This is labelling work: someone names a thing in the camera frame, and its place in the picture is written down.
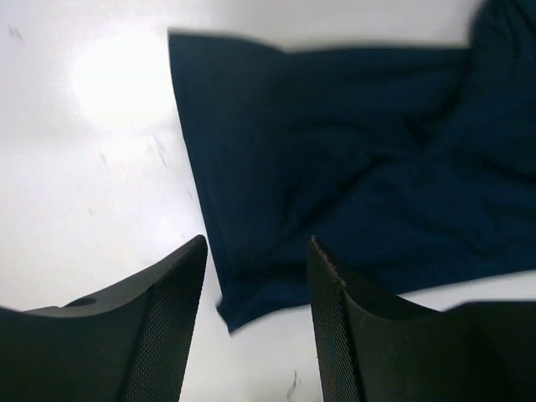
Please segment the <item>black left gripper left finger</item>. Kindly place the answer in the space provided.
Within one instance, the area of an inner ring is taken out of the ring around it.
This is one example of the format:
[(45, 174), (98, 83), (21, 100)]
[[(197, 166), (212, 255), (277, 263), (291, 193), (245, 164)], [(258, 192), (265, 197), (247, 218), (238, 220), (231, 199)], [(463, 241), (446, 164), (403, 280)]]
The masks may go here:
[(178, 400), (207, 255), (206, 239), (196, 236), (63, 307), (3, 308), (2, 400)]

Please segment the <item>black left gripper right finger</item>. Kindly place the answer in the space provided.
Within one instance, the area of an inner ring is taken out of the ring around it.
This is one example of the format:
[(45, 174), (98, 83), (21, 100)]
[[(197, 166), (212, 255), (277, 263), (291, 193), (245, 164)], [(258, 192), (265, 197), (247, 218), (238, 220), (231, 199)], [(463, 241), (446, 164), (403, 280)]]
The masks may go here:
[(307, 259), (326, 401), (532, 401), (535, 304), (439, 312), (348, 269), (320, 240)]

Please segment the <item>navy blue shorts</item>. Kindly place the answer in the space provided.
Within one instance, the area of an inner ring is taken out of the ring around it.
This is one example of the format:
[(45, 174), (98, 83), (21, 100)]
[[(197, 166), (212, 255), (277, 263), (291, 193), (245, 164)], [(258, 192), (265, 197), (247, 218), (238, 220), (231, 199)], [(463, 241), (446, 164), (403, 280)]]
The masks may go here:
[(308, 303), (314, 236), (397, 294), (534, 268), (534, 2), (459, 49), (168, 43), (230, 331)]

